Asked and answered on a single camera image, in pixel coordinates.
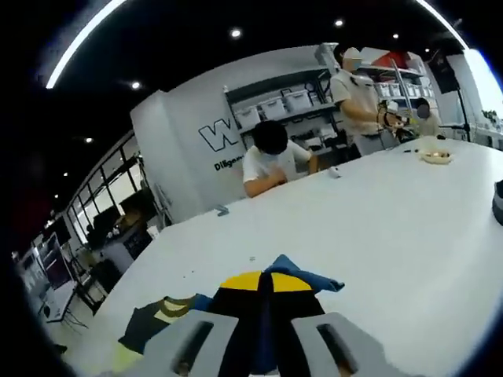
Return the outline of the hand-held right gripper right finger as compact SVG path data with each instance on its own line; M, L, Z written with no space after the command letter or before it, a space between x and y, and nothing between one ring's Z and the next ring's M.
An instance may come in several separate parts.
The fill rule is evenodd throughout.
M271 273L270 315L280 376L407 376L383 345L343 315L325 312L305 281Z

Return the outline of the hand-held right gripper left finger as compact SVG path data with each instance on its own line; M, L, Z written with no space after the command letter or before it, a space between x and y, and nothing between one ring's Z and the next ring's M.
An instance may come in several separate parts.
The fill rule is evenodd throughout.
M262 272L225 280L213 297L165 297L136 308L125 330L127 376L263 372Z

